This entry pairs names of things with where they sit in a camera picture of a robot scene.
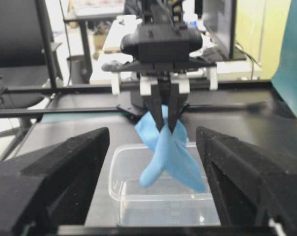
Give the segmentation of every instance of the wire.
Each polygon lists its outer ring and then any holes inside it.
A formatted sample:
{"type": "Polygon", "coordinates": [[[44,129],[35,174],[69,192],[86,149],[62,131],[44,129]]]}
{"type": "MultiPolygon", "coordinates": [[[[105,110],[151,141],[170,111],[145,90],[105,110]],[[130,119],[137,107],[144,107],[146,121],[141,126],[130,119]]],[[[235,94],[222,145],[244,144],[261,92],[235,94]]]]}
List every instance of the wire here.
{"type": "Polygon", "coordinates": [[[161,8],[165,11],[165,13],[168,15],[170,22],[173,24],[173,26],[175,27],[175,22],[173,19],[172,14],[170,13],[169,9],[165,6],[165,4],[162,2],[162,0],[156,0],[157,3],[161,6],[161,8]]]}
{"type": "Polygon", "coordinates": [[[11,125],[11,129],[13,130],[13,129],[14,129],[14,126],[13,126],[13,124],[12,124],[12,122],[11,122],[11,119],[8,118],[8,120],[9,120],[9,123],[10,123],[10,125],[11,125]]]}
{"type": "Polygon", "coordinates": [[[67,84],[67,86],[69,86],[70,85],[71,76],[72,76],[72,56],[71,56],[71,50],[70,50],[70,42],[69,42],[68,29],[66,27],[66,23],[64,22],[65,17],[64,17],[64,12],[63,12],[63,7],[62,7],[61,0],[59,0],[59,4],[60,4],[60,8],[61,8],[63,23],[64,23],[66,43],[68,45],[68,51],[69,51],[70,72],[69,72],[69,80],[68,80],[68,84],[67,84]]]}
{"type": "Polygon", "coordinates": [[[258,14],[257,14],[258,11],[255,9],[253,12],[255,12],[255,15],[254,15],[250,35],[249,35],[249,45],[250,45],[250,54],[251,55],[253,54],[253,52],[252,52],[253,51],[253,34],[255,32],[256,25],[257,25],[257,19],[258,19],[258,14]]]}
{"type": "Polygon", "coordinates": [[[253,58],[253,56],[251,56],[250,54],[248,54],[247,52],[245,52],[243,50],[243,46],[239,43],[239,42],[236,42],[236,44],[239,46],[238,47],[238,50],[241,52],[241,53],[244,53],[247,57],[249,57],[249,59],[251,60],[251,64],[252,64],[252,67],[251,67],[251,77],[250,77],[250,80],[253,80],[253,74],[254,74],[254,69],[255,69],[255,63],[257,65],[259,65],[257,63],[257,61],[253,58]]]}
{"type": "Polygon", "coordinates": [[[263,7],[261,37],[260,37],[259,55],[258,55],[259,63],[261,63],[262,47],[263,47],[263,40],[264,40],[264,35],[265,35],[266,11],[267,11],[267,0],[265,0],[264,2],[265,3],[264,3],[264,7],[263,7]]]}

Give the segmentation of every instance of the black metal frame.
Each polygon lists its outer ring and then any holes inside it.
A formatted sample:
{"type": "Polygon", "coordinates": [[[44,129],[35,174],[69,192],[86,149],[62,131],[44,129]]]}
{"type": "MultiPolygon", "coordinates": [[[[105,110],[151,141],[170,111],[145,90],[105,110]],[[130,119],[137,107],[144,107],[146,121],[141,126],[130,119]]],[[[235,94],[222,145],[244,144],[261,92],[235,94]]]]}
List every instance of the black metal frame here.
{"type": "Polygon", "coordinates": [[[45,236],[276,236],[270,227],[151,227],[151,228],[93,228],[84,226],[60,226],[56,232],[45,234],[45,236]]]}
{"type": "Polygon", "coordinates": [[[99,19],[101,20],[114,20],[118,14],[108,14],[108,15],[101,15],[99,17],[96,16],[86,16],[86,17],[80,17],[78,18],[73,11],[68,12],[68,14],[63,19],[64,23],[70,23],[70,22],[77,22],[80,31],[81,31],[81,40],[82,40],[82,46],[84,51],[84,58],[85,58],[85,65],[86,65],[86,77],[89,78],[92,75],[93,69],[91,64],[91,57],[90,57],[90,51],[89,51],[89,39],[88,39],[88,33],[87,33],[87,23],[97,21],[99,19]]]}
{"type": "MultiPolygon", "coordinates": [[[[44,52],[47,62],[47,68],[50,77],[50,88],[43,88],[40,86],[18,86],[8,87],[3,91],[3,94],[13,93],[41,93],[44,95],[52,94],[74,94],[74,93],[111,93],[112,89],[110,85],[75,85],[68,86],[66,88],[58,88],[56,84],[57,73],[53,65],[53,53],[50,44],[50,38],[47,31],[47,22],[45,21],[45,11],[43,0],[35,0],[36,10],[38,14],[39,25],[42,32],[42,38],[44,42],[44,52]]],[[[219,89],[228,88],[265,88],[271,87],[269,81],[255,81],[255,82],[221,82],[219,83],[219,89]]],[[[191,80],[191,90],[203,90],[209,88],[209,81],[206,80],[191,80]]],[[[123,83],[120,86],[121,91],[125,90],[139,90],[139,82],[128,82],[123,83]]],[[[108,111],[119,111],[117,108],[82,108],[82,109],[42,109],[42,110],[27,110],[27,109],[0,109],[0,118],[18,118],[18,117],[29,117],[41,119],[44,114],[53,113],[86,113],[86,112],[108,112],[108,111]]]]}

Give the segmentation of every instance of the computer screen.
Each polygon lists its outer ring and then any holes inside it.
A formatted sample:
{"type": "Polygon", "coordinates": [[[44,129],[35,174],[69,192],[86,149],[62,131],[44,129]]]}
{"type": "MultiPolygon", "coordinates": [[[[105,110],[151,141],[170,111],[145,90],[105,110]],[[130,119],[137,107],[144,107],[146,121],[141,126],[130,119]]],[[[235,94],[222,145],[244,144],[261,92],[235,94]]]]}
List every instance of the computer screen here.
{"type": "Polygon", "coordinates": [[[222,53],[234,58],[237,0],[203,0],[203,21],[222,53]]]}
{"type": "Polygon", "coordinates": [[[201,18],[203,13],[203,0],[195,0],[194,6],[194,13],[198,14],[198,18],[201,18]]]}

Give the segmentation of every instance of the black office chair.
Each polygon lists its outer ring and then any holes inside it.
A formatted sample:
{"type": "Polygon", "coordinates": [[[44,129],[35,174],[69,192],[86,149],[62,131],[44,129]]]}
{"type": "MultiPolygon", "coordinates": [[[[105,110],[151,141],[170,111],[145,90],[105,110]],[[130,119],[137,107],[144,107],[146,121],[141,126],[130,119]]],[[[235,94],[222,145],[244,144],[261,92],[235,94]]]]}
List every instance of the black office chair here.
{"type": "MultiPolygon", "coordinates": [[[[45,4],[44,8],[50,26],[45,4]]],[[[51,27],[49,34],[52,48],[55,49],[54,67],[62,79],[51,27]]],[[[49,78],[35,0],[0,0],[0,76],[6,86],[42,86],[49,78]]],[[[36,93],[4,95],[2,107],[28,108],[43,99],[41,94],[36,93]]],[[[19,120],[20,128],[0,133],[0,137],[15,135],[15,139],[2,154],[2,160],[14,150],[31,126],[29,119],[19,120]]]]}

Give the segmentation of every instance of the clear plastic container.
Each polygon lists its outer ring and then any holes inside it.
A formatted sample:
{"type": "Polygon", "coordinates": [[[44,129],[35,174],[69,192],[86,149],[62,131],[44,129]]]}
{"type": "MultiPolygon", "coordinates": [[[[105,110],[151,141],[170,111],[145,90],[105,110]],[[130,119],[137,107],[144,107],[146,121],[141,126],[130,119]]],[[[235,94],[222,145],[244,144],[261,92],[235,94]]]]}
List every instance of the clear plastic container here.
{"type": "Polygon", "coordinates": [[[144,189],[139,179],[153,152],[144,144],[117,148],[110,167],[109,195],[116,201],[119,225],[162,227],[220,224],[195,143],[188,143],[187,150],[202,170],[206,184],[204,193],[184,186],[166,172],[152,186],[144,189]]]}

